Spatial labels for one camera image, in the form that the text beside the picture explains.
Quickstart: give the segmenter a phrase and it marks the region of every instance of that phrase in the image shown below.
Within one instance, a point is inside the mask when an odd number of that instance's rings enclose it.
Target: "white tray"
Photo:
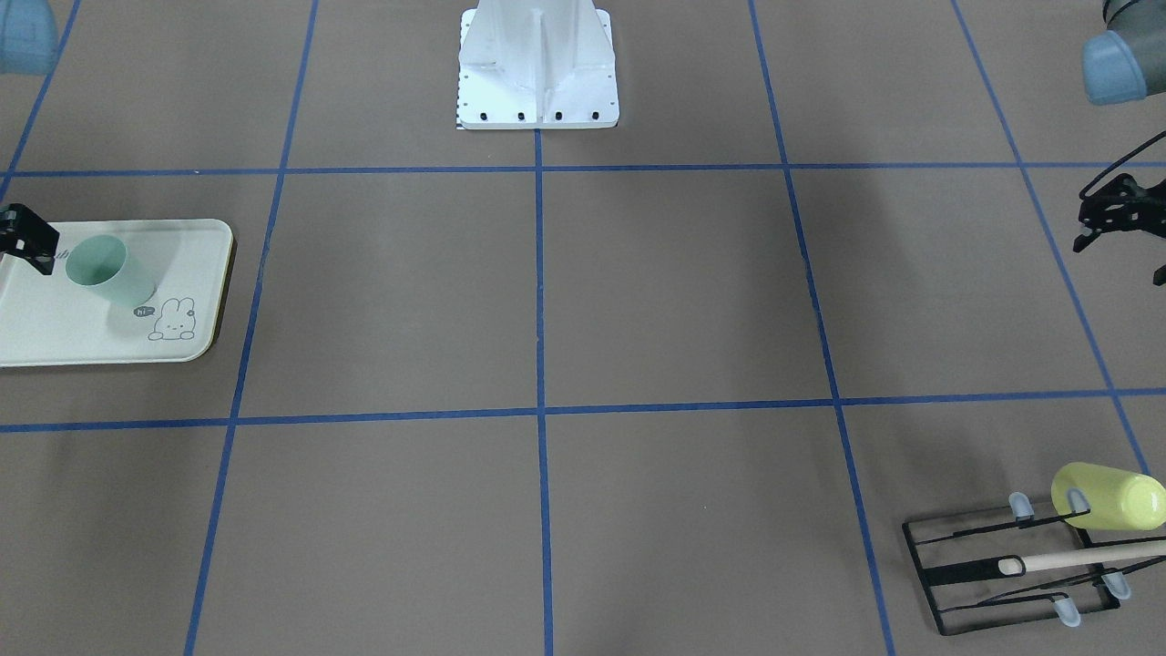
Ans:
[[[0,367],[188,362],[215,337],[234,235],[215,218],[54,223],[52,275],[0,260]],[[114,234],[149,270],[157,291],[138,308],[111,304],[65,275],[69,251]]]

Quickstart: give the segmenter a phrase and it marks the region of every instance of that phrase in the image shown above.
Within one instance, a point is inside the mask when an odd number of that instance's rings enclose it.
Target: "rabbit illustration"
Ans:
[[[162,311],[154,323],[154,332],[149,334],[149,340],[154,343],[194,339],[195,298],[169,298],[162,303]]]

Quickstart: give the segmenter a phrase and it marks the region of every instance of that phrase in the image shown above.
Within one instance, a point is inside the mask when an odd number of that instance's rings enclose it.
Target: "green cup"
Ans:
[[[154,277],[112,234],[98,234],[77,244],[65,258],[65,275],[111,303],[138,306],[154,295]]]

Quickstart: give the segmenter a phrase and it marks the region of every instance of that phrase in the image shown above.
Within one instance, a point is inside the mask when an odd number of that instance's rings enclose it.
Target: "white metal bracket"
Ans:
[[[457,124],[468,129],[613,127],[611,16],[591,0],[480,0],[462,14]]]

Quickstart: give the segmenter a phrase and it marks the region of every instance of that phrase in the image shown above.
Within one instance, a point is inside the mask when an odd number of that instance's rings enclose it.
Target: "light blue cap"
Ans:
[[[47,75],[57,61],[48,0],[0,0],[0,72]]]
[[[1081,51],[1086,94],[1095,105],[1112,105],[1146,97],[1146,77],[1125,40],[1114,30],[1094,36]]]

